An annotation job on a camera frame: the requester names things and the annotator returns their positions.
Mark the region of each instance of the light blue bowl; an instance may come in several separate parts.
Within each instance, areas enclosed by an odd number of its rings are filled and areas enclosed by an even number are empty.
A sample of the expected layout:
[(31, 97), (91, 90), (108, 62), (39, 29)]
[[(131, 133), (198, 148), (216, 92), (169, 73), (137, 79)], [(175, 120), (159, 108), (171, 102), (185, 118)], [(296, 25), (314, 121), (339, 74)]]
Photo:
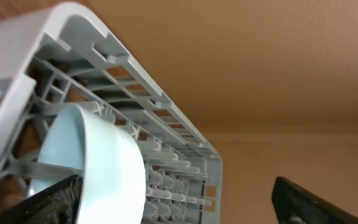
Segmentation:
[[(79, 106), (59, 112), (38, 162), (84, 171), (76, 223), (133, 223), (142, 219), (145, 170), (136, 142), (125, 131)], [(29, 195), (55, 184), (31, 180)]]

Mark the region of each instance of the brown wall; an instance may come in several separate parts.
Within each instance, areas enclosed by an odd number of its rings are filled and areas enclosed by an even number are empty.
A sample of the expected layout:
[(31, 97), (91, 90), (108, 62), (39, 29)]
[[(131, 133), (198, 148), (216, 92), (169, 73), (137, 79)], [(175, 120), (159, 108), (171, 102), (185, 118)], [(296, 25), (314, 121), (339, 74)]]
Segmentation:
[(224, 161), (221, 223), (277, 223), (277, 176), (358, 217), (358, 134), (207, 134)]

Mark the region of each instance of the plastic dish rack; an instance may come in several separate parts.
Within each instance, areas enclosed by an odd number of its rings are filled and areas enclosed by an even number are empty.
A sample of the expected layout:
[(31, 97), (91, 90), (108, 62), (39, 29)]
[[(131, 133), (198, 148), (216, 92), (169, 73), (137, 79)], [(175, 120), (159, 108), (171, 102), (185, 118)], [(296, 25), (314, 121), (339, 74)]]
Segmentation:
[(13, 175), (27, 192), (28, 178), (73, 174), (36, 163), (37, 148), (17, 153), (25, 127), (42, 142), (72, 104), (137, 140), (147, 176), (144, 222), (219, 223), (218, 152), (93, 12), (64, 3), (0, 22), (0, 180)]

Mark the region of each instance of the dish rack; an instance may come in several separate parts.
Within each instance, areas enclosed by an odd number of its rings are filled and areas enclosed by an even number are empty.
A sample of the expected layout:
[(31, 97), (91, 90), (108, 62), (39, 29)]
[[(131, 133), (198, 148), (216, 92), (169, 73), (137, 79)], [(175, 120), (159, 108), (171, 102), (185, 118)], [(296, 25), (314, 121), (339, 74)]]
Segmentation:
[(72, 104), (137, 140), (144, 222), (219, 223), (218, 152), (93, 12), (71, 2), (0, 22), (0, 180), (13, 175), (27, 194), (29, 178), (78, 174), (37, 163), (26, 139), (34, 128), (41, 144)]

